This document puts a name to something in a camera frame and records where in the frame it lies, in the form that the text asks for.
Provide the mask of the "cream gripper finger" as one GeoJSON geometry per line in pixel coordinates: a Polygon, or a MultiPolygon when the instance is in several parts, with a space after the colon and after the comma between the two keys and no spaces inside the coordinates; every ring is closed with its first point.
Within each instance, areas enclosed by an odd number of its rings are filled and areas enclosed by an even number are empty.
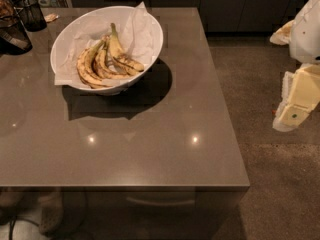
{"type": "Polygon", "coordinates": [[[280,132],[292,131],[320,103],[320,66],[302,64],[294,73],[286,72],[282,80],[281,97],[273,128],[280,132]]]}
{"type": "Polygon", "coordinates": [[[276,45],[287,45],[290,42],[290,34],[294,21],[291,20],[279,28],[270,37],[270,42],[276,45]]]}

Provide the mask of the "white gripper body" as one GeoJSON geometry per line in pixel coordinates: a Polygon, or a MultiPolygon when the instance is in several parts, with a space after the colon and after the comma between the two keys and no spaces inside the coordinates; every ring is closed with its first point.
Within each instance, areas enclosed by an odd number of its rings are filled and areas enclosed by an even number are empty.
{"type": "Polygon", "coordinates": [[[320,0],[308,0],[290,32],[290,56],[301,63],[320,63],[320,0]]]}

